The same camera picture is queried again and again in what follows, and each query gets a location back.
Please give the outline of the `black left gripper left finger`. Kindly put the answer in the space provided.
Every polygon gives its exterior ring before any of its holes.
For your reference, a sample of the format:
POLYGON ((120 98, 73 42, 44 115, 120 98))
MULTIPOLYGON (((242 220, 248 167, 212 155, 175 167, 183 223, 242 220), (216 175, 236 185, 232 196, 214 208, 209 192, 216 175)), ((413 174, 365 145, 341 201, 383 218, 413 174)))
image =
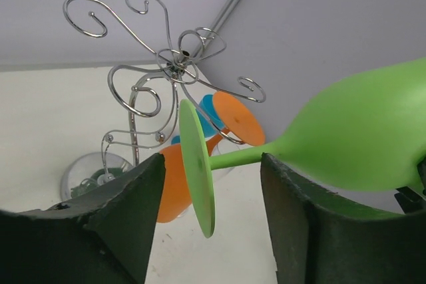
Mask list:
POLYGON ((154 154, 47 210, 1 212, 2 283, 144 283, 165 179, 154 154))

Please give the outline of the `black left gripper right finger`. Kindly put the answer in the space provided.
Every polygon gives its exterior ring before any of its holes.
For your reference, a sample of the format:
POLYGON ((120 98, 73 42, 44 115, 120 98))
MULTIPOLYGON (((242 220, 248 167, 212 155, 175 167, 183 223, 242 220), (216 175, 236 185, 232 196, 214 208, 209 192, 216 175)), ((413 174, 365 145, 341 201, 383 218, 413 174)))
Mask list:
POLYGON ((270 154, 260 178, 279 283, 425 282, 425 211, 351 201, 270 154))

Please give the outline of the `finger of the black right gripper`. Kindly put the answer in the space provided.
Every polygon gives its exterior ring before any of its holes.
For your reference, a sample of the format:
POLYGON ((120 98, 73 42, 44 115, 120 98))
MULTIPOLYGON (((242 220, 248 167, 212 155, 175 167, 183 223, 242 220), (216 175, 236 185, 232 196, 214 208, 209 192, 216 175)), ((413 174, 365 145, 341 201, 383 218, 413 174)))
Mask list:
POLYGON ((425 158, 418 163, 419 182, 397 188, 394 195, 404 213, 425 211, 425 158))

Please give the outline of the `green wine glass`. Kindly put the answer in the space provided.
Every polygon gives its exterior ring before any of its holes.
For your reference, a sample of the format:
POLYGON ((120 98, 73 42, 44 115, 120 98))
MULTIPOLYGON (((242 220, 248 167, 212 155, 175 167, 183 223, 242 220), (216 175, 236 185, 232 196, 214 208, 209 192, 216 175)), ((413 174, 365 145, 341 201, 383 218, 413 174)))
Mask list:
POLYGON ((195 106, 179 110, 184 171, 204 237, 216 225, 212 171, 269 153, 323 184, 357 192, 425 194, 425 59, 359 72, 313 96, 274 141, 210 156, 195 106))

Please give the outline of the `orange plastic wine glass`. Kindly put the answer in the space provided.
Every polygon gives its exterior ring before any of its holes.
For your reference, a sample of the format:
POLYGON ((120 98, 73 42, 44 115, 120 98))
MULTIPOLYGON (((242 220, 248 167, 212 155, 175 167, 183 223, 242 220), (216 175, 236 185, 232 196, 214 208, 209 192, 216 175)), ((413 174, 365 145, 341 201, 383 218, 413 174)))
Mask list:
MULTIPOLYGON (((238 139, 251 146, 265 143, 265 134, 250 110, 234 96, 225 92, 215 92, 212 103, 224 128, 221 132, 233 133, 238 139)), ((176 219, 191 204, 182 151, 179 143, 163 148, 160 153, 165 159, 166 175, 157 215, 158 223, 168 223, 176 219)))

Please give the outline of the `chrome wine glass rack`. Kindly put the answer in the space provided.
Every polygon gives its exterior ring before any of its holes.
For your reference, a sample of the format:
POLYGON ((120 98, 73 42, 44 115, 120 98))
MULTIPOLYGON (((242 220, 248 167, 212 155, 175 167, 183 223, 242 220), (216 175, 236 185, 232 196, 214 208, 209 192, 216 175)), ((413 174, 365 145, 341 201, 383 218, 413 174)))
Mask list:
MULTIPOLYGON (((71 19, 71 16, 69 15, 69 5, 73 1, 78 0, 65 0, 63 3, 63 14, 68 23, 79 33, 88 37, 97 39, 107 36, 108 29, 106 25, 92 11, 89 12, 89 16, 102 27, 103 30, 101 33, 91 33, 86 31, 79 27, 71 19)), ((172 43, 168 43, 165 51, 171 53, 172 58, 167 59, 162 56, 162 51, 155 51, 142 41, 107 4, 99 0, 83 1, 96 3, 107 10, 126 30, 126 32, 136 40, 136 42, 155 56, 157 68, 148 70, 130 65, 117 65, 110 69, 107 76, 110 93, 128 113, 129 129, 126 133, 130 136, 130 142, 127 143, 127 146, 132 150, 132 162, 127 162, 122 157, 115 154, 112 156, 108 155, 109 146, 115 144, 115 140, 113 138, 115 131, 108 131, 103 136, 100 152, 80 157, 75 160, 64 173, 61 179, 61 198, 64 201, 75 198, 81 194, 85 194, 93 188, 115 179, 116 174, 112 173, 107 163, 109 159, 120 161, 124 167, 135 167, 139 165, 140 150, 145 149, 146 146, 140 144, 138 141, 138 137, 143 133, 136 128, 136 118, 154 118, 160 113, 162 108, 160 96, 154 89, 148 87, 147 83, 151 80, 160 78, 163 78, 170 83, 172 91, 172 106, 165 125, 171 124, 176 126, 179 110, 178 89, 186 88, 187 86, 197 82, 207 87, 211 86, 209 83, 200 78, 196 64, 209 58, 205 54, 206 47, 212 41, 220 38, 220 35, 214 29, 207 27, 198 27, 193 30, 186 30, 179 35, 178 41, 181 42, 187 35, 194 35, 200 41, 198 49, 194 54, 191 54, 185 51, 182 47, 175 49, 172 43), (142 77, 138 79, 134 86, 132 86, 128 101, 125 101, 121 97, 114 85, 115 73, 120 70, 142 73, 142 77)))

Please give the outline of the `blue plastic wine glass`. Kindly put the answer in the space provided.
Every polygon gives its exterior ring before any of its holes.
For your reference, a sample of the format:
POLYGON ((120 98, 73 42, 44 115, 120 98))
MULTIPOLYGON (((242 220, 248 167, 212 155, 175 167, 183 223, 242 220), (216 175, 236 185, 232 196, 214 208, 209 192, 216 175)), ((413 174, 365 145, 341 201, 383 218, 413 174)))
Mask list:
MULTIPOLYGON (((214 109, 214 105, 212 103, 212 94, 205 95, 199 103, 200 108, 204 111, 204 113, 209 116, 209 118, 217 125, 219 129, 224 128, 224 123, 221 121, 218 116, 216 110, 214 109)), ((199 117, 204 136, 209 138, 216 134, 216 130, 214 127, 203 117, 203 115, 197 110, 197 115, 199 117)))

